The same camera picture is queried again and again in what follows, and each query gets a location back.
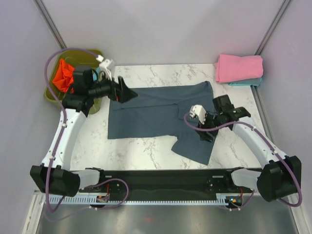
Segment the grey-blue t shirt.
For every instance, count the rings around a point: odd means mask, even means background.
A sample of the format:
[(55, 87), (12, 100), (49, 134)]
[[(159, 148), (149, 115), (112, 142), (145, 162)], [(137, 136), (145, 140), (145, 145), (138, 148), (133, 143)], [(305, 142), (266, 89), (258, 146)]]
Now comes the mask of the grey-blue t shirt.
[(173, 136), (171, 150), (201, 164), (208, 164), (214, 141), (200, 140), (184, 122), (193, 105), (214, 112), (213, 88), (208, 81), (196, 85), (135, 88), (138, 96), (126, 103), (110, 102), (108, 139)]

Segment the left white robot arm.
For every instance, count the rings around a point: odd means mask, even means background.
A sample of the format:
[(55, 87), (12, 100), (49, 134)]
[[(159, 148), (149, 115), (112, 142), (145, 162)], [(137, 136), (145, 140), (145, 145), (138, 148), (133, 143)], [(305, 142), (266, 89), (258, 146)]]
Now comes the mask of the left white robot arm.
[(128, 102), (138, 95), (119, 76), (117, 81), (104, 77), (96, 82), (90, 66), (77, 66), (73, 83), (62, 100), (62, 111), (50, 149), (39, 166), (32, 166), (30, 176), (45, 194), (74, 197), (77, 192), (91, 186), (101, 192), (107, 186), (99, 169), (70, 171), (73, 148), (96, 98), (108, 97), (119, 103)]

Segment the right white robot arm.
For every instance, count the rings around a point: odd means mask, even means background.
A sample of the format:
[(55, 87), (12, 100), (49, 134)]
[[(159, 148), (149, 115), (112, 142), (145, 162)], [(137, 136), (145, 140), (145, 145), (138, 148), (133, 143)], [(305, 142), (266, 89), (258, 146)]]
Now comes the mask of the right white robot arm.
[(234, 107), (228, 95), (213, 99), (215, 114), (210, 114), (202, 105), (194, 105), (189, 116), (199, 120), (195, 130), (202, 140), (209, 140), (219, 129), (228, 127), (240, 137), (257, 158), (261, 171), (246, 168), (233, 169), (223, 179), (229, 192), (239, 187), (257, 190), (262, 198), (271, 202), (280, 200), (291, 206), (301, 205), (302, 163), (297, 156), (288, 156), (275, 146), (257, 128), (251, 114), (244, 107)]

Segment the light blue cloth in bin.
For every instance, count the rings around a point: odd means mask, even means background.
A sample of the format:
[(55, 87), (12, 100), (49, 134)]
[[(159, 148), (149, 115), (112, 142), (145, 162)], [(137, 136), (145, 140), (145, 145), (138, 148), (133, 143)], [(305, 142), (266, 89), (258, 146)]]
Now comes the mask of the light blue cloth in bin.
[(100, 68), (99, 67), (96, 70), (93, 71), (93, 80), (94, 81), (98, 80), (99, 73), (100, 73)]

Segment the olive green plastic bin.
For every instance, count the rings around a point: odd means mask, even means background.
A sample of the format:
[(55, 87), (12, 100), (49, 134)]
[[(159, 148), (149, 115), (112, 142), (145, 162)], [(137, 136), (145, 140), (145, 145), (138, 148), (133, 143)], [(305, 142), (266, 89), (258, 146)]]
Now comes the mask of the olive green plastic bin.
[[(58, 97), (58, 99), (60, 101), (62, 101), (62, 99), (65, 97), (65, 93), (60, 92), (56, 86), (52, 83), (52, 80), (57, 72), (57, 69), (59, 67), (59, 60), (60, 59), (64, 59), (67, 63), (69, 63), (70, 65), (72, 65), (73, 67), (76, 66), (83, 66), (83, 65), (88, 65), (90, 67), (92, 67), (93, 69), (97, 69), (99, 62), (96, 60), (96, 57), (98, 55), (101, 55), (104, 57), (103, 53), (100, 50), (96, 50), (96, 49), (88, 49), (90, 52), (92, 52), (93, 54), (96, 54), (96, 56), (94, 57), (93, 55), (86, 53), (84, 51), (80, 51), (80, 50), (67, 50), (64, 51), (62, 53), (58, 53), (56, 55), (56, 61), (52, 61), (53, 62), (53, 70), (52, 71), (48, 71), (47, 75), (48, 75), (48, 80), (49, 80), (49, 84), (53, 90), (53, 92), (55, 93), (55, 95)], [(59, 104), (58, 102), (55, 100), (55, 98), (51, 95), (50, 90), (46, 87), (45, 91), (44, 91), (44, 97), (46, 98), (46, 100), (50, 103), (53, 103), (54, 105), (56, 105), (59, 109)], [(102, 102), (102, 98), (96, 98), (94, 99), (94, 105), (91, 107), (89, 114), (95, 114), (96, 112), (98, 112), (100, 110), (101, 107), (101, 102)]]

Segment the orange t shirt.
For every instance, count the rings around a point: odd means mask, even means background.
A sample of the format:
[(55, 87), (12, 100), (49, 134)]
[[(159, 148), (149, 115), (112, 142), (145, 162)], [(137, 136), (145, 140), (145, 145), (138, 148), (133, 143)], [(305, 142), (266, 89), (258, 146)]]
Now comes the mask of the orange t shirt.
[(66, 93), (70, 85), (74, 82), (73, 72), (74, 67), (67, 63), (64, 59), (59, 60), (59, 66), (57, 72), (52, 80), (52, 83), (56, 88), (62, 92)]

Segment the folded pink t shirt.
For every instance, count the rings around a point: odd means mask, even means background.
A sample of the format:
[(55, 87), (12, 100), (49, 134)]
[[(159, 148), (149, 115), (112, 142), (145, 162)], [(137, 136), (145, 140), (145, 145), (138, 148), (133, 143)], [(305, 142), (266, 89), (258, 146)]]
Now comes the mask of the folded pink t shirt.
[(234, 56), (220, 54), (215, 65), (215, 80), (219, 83), (232, 83), (263, 76), (261, 56)]

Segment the folded teal t shirt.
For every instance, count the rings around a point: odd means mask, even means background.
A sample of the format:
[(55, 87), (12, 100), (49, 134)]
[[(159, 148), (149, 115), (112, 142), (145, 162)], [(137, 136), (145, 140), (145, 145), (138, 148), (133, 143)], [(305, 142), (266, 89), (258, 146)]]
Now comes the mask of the folded teal t shirt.
[(236, 82), (229, 82), (229, 86), (259, 86), (261, 84), (262, 78), (252, 78), (252, 79), (246, 79)]

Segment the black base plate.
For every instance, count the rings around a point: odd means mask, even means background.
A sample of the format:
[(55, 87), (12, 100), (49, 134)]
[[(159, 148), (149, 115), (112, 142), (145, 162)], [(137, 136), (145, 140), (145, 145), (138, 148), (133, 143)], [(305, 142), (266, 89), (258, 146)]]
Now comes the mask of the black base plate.
[(227, 169), (101, 171), (92, 193), (108, 192), (114, 198), (191, 199), (216, 194), (249, 194), (251, 189), (235, 186)]

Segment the left corner aluminium post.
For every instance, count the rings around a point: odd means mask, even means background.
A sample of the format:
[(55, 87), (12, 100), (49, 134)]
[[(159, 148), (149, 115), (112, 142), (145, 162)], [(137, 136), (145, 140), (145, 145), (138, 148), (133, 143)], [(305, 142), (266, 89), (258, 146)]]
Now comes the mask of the left corner aluminium post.
[(64, 41), (64, 39), (62, 38), (56, 24), (54, 23), (46, 5), (44, 4), (43, 0), (33, 0), (34, 4), (36, 5), (36, 7), (38, 8), (40, 14), (42, 15), (45, 23), (47, 24), (49, 30), (51, 31), (53, 37), (55, 38), (57, 44), (59, 45), (59, 47), (61, 49), (65, 49), (66, 43)]

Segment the corner aluminium post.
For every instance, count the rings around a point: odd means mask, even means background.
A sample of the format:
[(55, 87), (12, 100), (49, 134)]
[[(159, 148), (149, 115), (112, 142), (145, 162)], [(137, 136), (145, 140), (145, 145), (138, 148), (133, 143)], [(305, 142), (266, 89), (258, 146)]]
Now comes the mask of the corner aluminium post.
[(255, 55), (260, 56), (264, 49), (266, 48), (270, 38), (272, 37), (273, 33), (277, 29), (280, 21), (282, 20), (283, 16), (286, 14), (286, 11), (288, 10), (290, 4), (293, 2), (293, 0), (283, 0), (276, 15), (274, 16), (268, 30), (266, 31), (263, 39), (260, 42), (260, 45), (258, 46)]
[(53, 37), (55, 38), (57, 44), (59, 45), (59, 47), (61, 49), (65, 49), (66, 43), (64, 41), (64, 39), (62, 38), (56, 24), (54, 23), (46, 5), (44, 4), (43, 0), (33, 0), (34, 4), (36, 5), (36, 7), (38, 8), (40, 14), (42, 15), (45, 23), (47, 24), (49, 30), (51, 31)]

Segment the right corner aluminium post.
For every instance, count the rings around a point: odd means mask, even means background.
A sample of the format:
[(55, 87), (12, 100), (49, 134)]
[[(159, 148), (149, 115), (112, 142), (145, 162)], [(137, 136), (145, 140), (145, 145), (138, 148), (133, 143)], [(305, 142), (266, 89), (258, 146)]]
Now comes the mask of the right corner aluminium post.
[(286, 11), (288, 10), (290, 4), (293, 2), (293, 0), (283, 0), (276, 15), (274, 16), (268, 30), (266, 31), (263, 39), (260, 42), (260, 45), (258, 46), (255, 55), (260, 56), (264, 49), (266, 48), (270, 38), (272, 37), (273, 33), (277, 29), (280, 21), (282, 20), (283, 16), (286, 14)]

